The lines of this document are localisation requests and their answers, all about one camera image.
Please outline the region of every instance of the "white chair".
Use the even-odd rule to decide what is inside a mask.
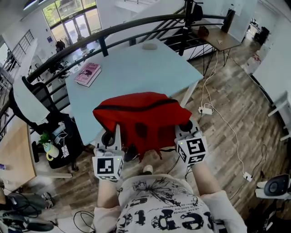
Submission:
[[[288,119],[286,119],[286,117],[282,117],[282,119],[285,123],[285,126],[283,128],[287,129],[289,134],[280,138],[280,141],[283,141],[283,140],[286,140],[286,139],[291,137],[291,134],[290,134],[290,132],[291,132],[291,111],[290,111],[291,100],[289,98],[288,91],[284,92],[284,94],[272,104],[272,107],[274,107],[274,106],[276,106],[276,108],[268,114],[268,117],[272,116],[274,113],[278,112],[279,110],[281,110],[284,107],[287,110],[285,112],[286,112]]]

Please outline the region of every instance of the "desk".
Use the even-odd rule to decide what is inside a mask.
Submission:
[[[217,51],[223,51],[223,61],[224,61],[224,66],[226,65],[229,53],[231,51],[231,48],[239,46],[241,44],[241,42],[239,42],[238,40],[236,40],[233,36],[229,35],[228,33],[223,32],[222,30],[220,30],[220,28],[209,28],[209,35],[208,36],[198,36],[198,30],[193,30],[193,33],[198,36],[199,38],[201,38],[202,40],[206,41],[208,44],[210,44],[212,46],[212,54],[209,58],[209,61],[207,63],[206,66],[206,70],[204,71],[204,58],[203,58],[203,75],[205,76],[207,69],[209,67],[209,64],[212,60],[213,57],[213,52],[215,51],[215,49]],[[226,60],[225,60],[225,50],[229,50]]]
[[[5,188],[14,191],[36,176],[71,178],[72,174],[37,171],[33,162],[30,132],[27,124],[14,117],[13,124],[0,142],[0,163],[6,170],[0,170]]]
[[[157,50],[143,50],[145,43],[155,43]],[[101,65],[102,72],[90,87],[77,84],[78,73],[66,78],[72,114],[84,145],[93,142],[102,126],[93,110],[104,100],[137,92],[153,91],[172,96],[189,87],[181,106],[185,106],[203,76],[159,40],[146,41],[109,56],[93,56],[89,62]]]

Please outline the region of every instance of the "ceiling light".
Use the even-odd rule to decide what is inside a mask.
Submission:
[[[26,10],[27,8],[29,8],[30,6],[32,6],[35,2],[37,2],[37,0],[28,0],[26,2],[26,4],[24,5],[23,10]]]
[[[43,2],[45,2],[46,0],[40,0],[38,5],[42,4]]]

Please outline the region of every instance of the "pink book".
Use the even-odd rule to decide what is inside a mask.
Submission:
[[[88,85],[91,79],[94,77],[96,72],[100,69],[99,64],[88,62],[84,65],[81,72],[75,78],[75,81],[82,85]]]

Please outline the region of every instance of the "light blue table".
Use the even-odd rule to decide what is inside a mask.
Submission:
[[[143,50],[142,44],[155,43],[157,50]],[[78,72],[66,79],[72,115],[84,145],[93,142],[102,126],[92,111],[104,100],[137,92],[153,91],[172,96],[189,87],[185,106],[199,80],[193,66],[159,40],[146,41],[125,49],[109,51],[109,56],[93,56],[88,61],[101,65],[102,72],[90,87],[74,81]]]

